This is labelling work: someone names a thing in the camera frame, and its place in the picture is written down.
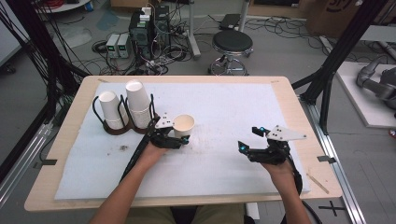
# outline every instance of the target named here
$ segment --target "white paper sheet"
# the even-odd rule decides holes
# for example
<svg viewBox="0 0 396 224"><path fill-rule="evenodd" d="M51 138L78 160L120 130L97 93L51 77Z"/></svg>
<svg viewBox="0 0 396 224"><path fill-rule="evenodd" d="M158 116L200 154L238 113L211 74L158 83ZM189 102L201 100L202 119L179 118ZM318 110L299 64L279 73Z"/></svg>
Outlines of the white paper sheet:
<svg viewBox="0 0 396 224"><path fill-rule="evenodd" d="M257 163L239 153L237 141L265 148L266 139L251 132L252 126L287 127L271 85L265 84L153 84L156 112L169 117L194 116L190 143L167 152L147 173L136 197L227 195L276 192L270 176ZM126 95L124 83L102 83L96 92ZM101 113L100 104L96 109ZM117 186L142 135L134 131L107 134L90 108L70 150L55 199L106 198ZM291 154L305 172L293 143Z"/></svg>

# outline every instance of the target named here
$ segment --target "computer tower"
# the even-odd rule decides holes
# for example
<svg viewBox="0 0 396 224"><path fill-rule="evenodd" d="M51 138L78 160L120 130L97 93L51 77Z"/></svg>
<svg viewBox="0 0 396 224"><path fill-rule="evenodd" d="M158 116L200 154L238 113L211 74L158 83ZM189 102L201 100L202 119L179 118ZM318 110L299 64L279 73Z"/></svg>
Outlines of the computer tower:
<svg viewBox="0 0 396 224"><path fill-rule="evenodd" d="M157 44L161 49L171 45L169 27L169 6L155 7L154 26Z"/></svg>
<svg viewBox="0 0 396 224"><path fill-rule="evenodd" d="M147 60L152 59L152 52L155 50L153 44L154 25L152 20L141 21L140 15L143 11L136 11L132 15L129 25L129 34L132 39L132 47L136 56L143 56Z"/></svg>

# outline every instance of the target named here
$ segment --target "wooden table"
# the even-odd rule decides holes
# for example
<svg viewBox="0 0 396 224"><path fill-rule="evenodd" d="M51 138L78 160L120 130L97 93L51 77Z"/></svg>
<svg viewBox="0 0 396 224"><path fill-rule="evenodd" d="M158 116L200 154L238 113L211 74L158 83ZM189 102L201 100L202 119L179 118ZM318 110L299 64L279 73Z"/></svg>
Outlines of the wooden table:
<svg viewBox="0 0 396 224"><path fill-rule="evenodd" d="M305 133L307 139L295 141L294 145L306 171L311 190L302 194L303 199L341 197L339 183L327 162L319 162L318 156L324 153L314 134L301 105L285 77L200 77L200 76L163 76L163 77L86 77L76 95L73 104L64 120L47 157L57 160L56 165L43 166L26 200L28 211L55 211L64 209L82 209L99 207L103 200L67 200L55 201L54 196L61 181L64 165L70 148L73 146L78 129L85 114L91 106L96 89L102 82L119 82L138 78L147 83L262 83L271 84L279 102L281 111L288 127L296 132ZM248 203L280 200L278 195L222 195L205 197L175 198L141 198L136 199L132 206L188 205L211 203Z"/></svg>

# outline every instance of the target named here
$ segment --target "black round stool seat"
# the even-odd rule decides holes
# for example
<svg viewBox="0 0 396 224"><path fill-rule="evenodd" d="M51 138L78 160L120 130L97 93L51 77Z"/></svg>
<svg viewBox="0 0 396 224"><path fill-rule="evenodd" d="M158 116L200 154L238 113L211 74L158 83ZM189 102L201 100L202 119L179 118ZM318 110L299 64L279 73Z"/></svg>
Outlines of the black round stool seat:
<svg viewBox="0 0 396 224"><path fill-rule="evenodd" d="M226 30L213 36L213 44L225 51L245 51L253 46L253 41L242 32Z"/></svg>

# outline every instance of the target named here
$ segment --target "hand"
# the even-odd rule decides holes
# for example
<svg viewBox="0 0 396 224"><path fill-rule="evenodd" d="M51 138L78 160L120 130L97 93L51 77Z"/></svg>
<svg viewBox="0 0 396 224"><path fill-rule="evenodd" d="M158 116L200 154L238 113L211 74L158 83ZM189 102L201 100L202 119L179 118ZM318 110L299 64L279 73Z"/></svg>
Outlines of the hand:
<svg viewBox="0 0 396 224"><path fill-rule="evenodd" d="M288 161L278 165L262 163L262 166L268 171L271 179L281 195L297 193L294 183L293 169Z"/></svg>
<svg viewBox="0 0 396 224"><path fill-rule="evenodd" d="M139 160L137 160L135 167L140 167L146 172L155 163L157 163L167 150L167 148L155 147L149 142L142 155L140 155Z"/></svg>

